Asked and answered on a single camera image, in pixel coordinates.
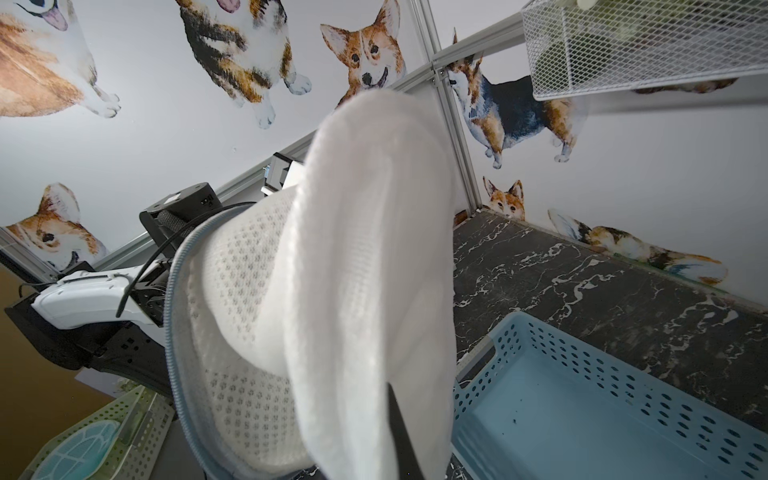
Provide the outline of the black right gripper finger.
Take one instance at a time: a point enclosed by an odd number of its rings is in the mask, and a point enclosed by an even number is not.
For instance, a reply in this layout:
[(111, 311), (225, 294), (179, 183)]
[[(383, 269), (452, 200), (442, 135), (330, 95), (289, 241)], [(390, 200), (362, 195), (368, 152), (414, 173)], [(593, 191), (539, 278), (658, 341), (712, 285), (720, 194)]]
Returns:
[(396, 452), (398, 477), (400, 480), (423, 480), (394, 389), (391, 384), (387, 384), (387, 389), (388, 419)]

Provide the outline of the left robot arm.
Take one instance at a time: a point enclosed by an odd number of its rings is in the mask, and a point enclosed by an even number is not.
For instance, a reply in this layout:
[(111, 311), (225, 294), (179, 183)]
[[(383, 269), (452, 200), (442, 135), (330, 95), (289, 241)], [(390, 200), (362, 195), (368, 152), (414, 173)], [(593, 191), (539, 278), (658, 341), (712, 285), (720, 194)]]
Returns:
[(157, 248), (148, 260), (97, 271), (105, 245), (83, 226), (75, 194), (50, 184), (37, 211), (4, 230), (57, 276), (30, 284), (5, 312), (51, 363), (118, 375), (169, 396), (163, 310), (171, 261), (192, 230), (223, 209), (206, 182), (169, 194), (139, 214)]

